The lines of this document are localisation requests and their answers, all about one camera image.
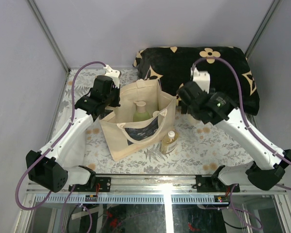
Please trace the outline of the beige bottle beige cap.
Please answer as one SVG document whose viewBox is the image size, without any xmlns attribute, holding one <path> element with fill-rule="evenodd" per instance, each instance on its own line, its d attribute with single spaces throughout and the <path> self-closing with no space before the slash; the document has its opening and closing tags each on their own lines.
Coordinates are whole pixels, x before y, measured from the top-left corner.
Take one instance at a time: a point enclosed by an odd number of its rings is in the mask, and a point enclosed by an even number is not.
<svg viewBox="0 0 291 233">
<path fill-rule="evenodd" d="M 153 117 L 158 117 L 159 114 L 160 114 L 160 111 L 155 111 L 155 112 L 153 112 L 152 116 L 153 116 Z"/>
</svg>

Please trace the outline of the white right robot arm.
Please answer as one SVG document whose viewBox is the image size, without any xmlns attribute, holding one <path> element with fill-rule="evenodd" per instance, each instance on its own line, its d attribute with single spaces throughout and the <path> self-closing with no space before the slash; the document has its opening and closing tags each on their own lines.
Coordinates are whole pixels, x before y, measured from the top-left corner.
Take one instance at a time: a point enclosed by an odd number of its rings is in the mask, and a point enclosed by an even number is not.
<svg viewBox="0 0 291 233">
<path fill-rule="evenodd" d="M 233 184 L 251 184 L 268 191 L 276 186 L 291 162 L 291 150 L 283 150 L 261 134 L 226 94 L 209 94 L 195 82 L 188 82 L 177 94 L 187 112 L 204 124 L 211 123 L 236 140 L 253 159 L 238 166 L 220 166 L 212 175 L 211 185 L 223 191 Z"/>
</svg>

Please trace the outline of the amber liquid clear bottle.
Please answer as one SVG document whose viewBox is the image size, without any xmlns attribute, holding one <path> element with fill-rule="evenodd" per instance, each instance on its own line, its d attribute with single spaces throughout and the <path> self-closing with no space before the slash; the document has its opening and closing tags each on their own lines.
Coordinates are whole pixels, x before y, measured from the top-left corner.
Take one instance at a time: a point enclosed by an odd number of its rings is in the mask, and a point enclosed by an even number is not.
<svg viewBox="0 0 291 233">
<path fill-rule="evenodd" d="M 172 152 L 176 145 L 179 138 L 179 134 L 176 130 L 169 131 L 161 141 L 161 153 L 168 154 Z"/>
</svg>

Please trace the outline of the green pump dispenser bottle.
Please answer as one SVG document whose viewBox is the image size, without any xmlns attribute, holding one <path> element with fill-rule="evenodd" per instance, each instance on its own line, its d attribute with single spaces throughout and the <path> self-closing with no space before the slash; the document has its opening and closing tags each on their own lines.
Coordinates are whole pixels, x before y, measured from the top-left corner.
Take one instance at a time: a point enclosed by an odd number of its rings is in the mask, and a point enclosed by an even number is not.
<svg viewBox="0 0 291 233">
<path fill-rule="evenodd" d="M 135 101 L 134 102 L 137 109 L 133 115 L 133 122 L 145 121 L 151 118 L 150 114 L 146 110 L 146 102 L 145 101 Z"/>
</svg>

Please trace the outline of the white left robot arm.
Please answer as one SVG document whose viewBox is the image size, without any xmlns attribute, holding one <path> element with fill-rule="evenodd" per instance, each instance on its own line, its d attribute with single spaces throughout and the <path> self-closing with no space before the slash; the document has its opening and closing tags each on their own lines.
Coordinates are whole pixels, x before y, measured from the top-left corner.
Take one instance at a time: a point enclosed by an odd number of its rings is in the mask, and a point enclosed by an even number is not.
<svg viewBox="0 0 291 233">
<path fill-rule="evenodd" d="M 31 181 L 51 192 L 59 192 L 65 185 L 80 185 L 85 191 L 96 187 L 96 173 L 85 166 L 64 167 L 65 158 L 92 123 L 105 112 L 105 108 L 118 107 L 120 101 L 119 76 L 99 75 L 88 94 L 74 105 L 74 113 L 57 134 L 40 151 L 29 151 L 26 164 Z"/>
</svg>

